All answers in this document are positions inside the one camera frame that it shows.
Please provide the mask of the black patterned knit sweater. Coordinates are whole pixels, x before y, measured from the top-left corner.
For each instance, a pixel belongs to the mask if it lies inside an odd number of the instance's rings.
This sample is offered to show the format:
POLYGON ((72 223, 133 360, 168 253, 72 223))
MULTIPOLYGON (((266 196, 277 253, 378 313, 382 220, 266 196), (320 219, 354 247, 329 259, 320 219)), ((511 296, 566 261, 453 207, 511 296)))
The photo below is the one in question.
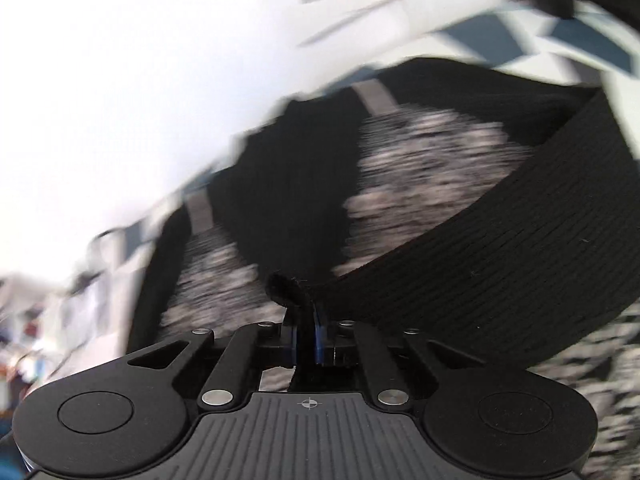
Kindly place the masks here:
POLYGON ((639 474, 639 170, 604 91, 415 58, 293 101, 165 221, 136 351, 284 311, 418 328, 576 388, 590 479, 639 474))

